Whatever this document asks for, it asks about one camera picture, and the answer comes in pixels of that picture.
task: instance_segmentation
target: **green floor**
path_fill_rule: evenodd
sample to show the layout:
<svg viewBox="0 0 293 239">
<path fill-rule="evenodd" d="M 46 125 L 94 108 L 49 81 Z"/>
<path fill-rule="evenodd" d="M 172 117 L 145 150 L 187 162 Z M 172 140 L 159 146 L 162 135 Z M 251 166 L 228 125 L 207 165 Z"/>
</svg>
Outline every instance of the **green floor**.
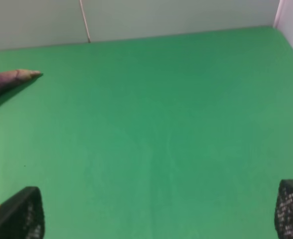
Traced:
<svg viewBox="0 0 293 239">
<path fill-rule="evenodd" d="M 276 239 L 293 50 L 272 28 L 0 52 L 44 76 L 0 105 L 0 202 L 46 239 Z"/>
</svg>

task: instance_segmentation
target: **green mat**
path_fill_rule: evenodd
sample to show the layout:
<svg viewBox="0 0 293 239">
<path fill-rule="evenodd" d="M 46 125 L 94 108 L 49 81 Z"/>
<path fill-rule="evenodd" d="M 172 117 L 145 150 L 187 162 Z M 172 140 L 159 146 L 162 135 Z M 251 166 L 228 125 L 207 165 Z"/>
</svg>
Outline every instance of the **green mat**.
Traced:
<svg viewBox="0 0 293 239">
<path fill-rule="evenodd" d="M 268 27 L 0 52 L 44 76 L 0 106 L 0 202 L 47 239 L 276 239 L 293 50 Z"/>
</svg>

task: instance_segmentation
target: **black mesh object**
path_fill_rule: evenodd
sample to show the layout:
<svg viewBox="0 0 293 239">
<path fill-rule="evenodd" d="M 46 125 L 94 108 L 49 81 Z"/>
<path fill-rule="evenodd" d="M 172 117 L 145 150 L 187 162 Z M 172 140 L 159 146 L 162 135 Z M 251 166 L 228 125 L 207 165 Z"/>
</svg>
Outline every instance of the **black mesh object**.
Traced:
<svg viewBox="0 0 293 239">
<path fill-rule="evenodd" d="M 42 239 L 45 233 L 41 193 L 26 187 L 0 205 L 0 239 Z"/>
<path fill-rule="evenodd" d="M 293 239 L 293 180 L 282 180 L 280 183 L 275 228 L 279 239 Z"/>
</svg>

